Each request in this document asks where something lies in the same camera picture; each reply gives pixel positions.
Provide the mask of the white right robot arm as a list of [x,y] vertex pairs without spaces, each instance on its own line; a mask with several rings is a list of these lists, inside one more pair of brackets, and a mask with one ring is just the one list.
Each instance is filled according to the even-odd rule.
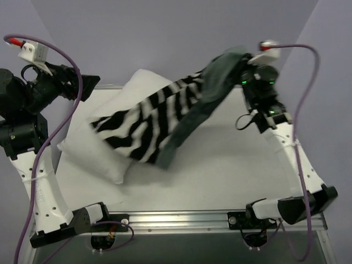
[[264,219],[295,224],[323,212],[338,196],[313,169],[293,134],[293,117],[278,99],[277,70],[269,65],[247,65],[240,75],[243,97],[251,121],[273,149],[274,158],[288,178],[290,196],[260,199],[246,205],[244,220],[257,227]]

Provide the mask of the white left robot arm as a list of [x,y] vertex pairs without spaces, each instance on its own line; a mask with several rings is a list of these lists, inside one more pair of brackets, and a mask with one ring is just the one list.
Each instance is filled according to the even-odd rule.
[[92,226],[106,230],[111,223],[103,202],[69,209],[55,176],[47,120],[41,114],[58,96],[85,101],[100,77],[83,75],[80,88],[74,68],[50,63],[46,66],[49,73],[32,65],[37,77],[28,82],[1,69],[1,147],[21,176],[33,205],[33,248],[87,233]]

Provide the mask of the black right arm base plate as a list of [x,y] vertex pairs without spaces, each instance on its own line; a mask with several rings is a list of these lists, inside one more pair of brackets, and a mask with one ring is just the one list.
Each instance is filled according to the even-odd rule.
[[243,210],[227,212],[227,218],[230,230],[275,229],[278,226],[273,219],[248,218]]

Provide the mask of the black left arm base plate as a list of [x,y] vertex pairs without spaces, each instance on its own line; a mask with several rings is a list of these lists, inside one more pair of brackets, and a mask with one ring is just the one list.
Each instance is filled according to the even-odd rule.
[[90,231],[91,232],[107,232],[107,233],[123,233],[129,229],[125,225],[129,224],[130,215],[127,213],[114,213],[110,214],[108,218],[104,218],[94,224]]

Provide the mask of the white pillow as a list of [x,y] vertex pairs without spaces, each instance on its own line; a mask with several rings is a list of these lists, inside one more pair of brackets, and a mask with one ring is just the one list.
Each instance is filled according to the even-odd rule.
[[[116,111],[130,109],[148,96],[171,84],[152,71],[139,69],[120,90],[94,90],[86,100],[90,106],[89,117],[110,116]],[[78,127],[57,145],[58,149],[74,163],[104,176],[115,184],[122,184],[131,159],[113,151],[100,140],[84,119]]]

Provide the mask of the zebra print pillowcase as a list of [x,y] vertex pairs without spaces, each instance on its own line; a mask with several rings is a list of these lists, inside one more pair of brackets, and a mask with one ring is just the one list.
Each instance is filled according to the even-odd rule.
[[182,143],[240,83],[251,57],[241,47],[231,48],[131,108],[91,117],[88,124],[118,154],[167,169]]

